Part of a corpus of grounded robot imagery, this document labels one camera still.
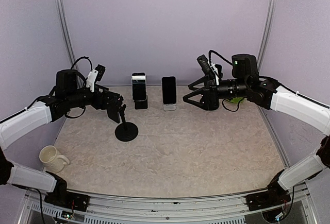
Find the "green bowl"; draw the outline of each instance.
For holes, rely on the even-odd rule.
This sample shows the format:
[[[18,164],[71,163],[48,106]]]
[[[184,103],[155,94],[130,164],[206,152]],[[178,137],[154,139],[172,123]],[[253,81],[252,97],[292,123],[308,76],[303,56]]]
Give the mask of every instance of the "green bowl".
[[[241,101],[242,99],[244,99],[244,97],[241,98],[233,98],[233,99],[227,99],[228,102],[230,103],[235,103],[237,104],[239,101]]]

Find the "black smartphone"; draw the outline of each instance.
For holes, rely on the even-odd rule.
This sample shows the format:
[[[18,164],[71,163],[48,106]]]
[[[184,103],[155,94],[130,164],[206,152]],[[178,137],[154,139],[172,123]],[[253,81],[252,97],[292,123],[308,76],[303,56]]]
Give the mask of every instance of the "black smartphone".
[[[146,76],[145,73],[132,74],[132,89],[134,101],[146,100]]]
[[[175,110],[176,107],[165,107],[176,104],[176,79],[174,76],[163,77],[161,79],[161,89],[163,93],[163,104],[165,111]]]

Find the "table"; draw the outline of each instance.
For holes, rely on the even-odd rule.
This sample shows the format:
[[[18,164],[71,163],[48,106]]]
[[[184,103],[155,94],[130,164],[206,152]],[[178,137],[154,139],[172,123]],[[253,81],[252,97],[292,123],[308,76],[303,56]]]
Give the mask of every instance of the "table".
[[[213,196],[266,187],[284,167],[253,103],[244,101],[238,112],[204,111],[184,103],[189,90],[178,86],[177,110],[165,112],[161,87],[147,87],[148,109],[135,110],[131,87],[110,90],[123,95],[126,120],[138,126],[139,135],[118,141],[117,124],[92,107],[67,119],[55,146],[71,160],[58,173],[70,189],[130,197]]]

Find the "cup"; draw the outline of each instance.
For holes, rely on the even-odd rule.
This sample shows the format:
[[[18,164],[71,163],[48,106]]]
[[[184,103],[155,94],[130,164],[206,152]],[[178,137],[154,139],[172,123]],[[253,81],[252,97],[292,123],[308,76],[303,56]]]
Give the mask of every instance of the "cup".
[[[51,173],[60,172],[64,166],[69,165],[70,161],[52,145],[46,146],[41,149],[39,159],[46,167],[47,171]]]

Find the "wall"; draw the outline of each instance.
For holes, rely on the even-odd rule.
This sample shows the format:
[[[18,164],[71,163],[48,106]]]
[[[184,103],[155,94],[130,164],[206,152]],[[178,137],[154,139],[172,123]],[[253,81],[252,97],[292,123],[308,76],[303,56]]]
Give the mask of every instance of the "wall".
[[[128,85],[134,72],[149,84],[174,75],[203,76],[196,58],[217,50],[231,60],[257,55],[269,0],[63,0],[75,56],[90,56],[107,74],[101,84]],[[214,56],[214,62],[222,63]],[[85,74],[87,63],[81,63]],[[224,77],[231,69],[224,64]]]
[[[55,0],[0,2],[0,119],[46,95],[58,70],[69,67]],[[11,145],[7,158],[41,169],[39,151],[53,144],[63,120],[34,130]],[[0,222],[12,224],[25,191],[0,186]]]
[[[261,73],[330,104],[329,0],[277,0]],[[285,114],[267,112],[290,164],[311,153],[324,137]],[[320,223],[330,220],[330,172],[307,181]]]

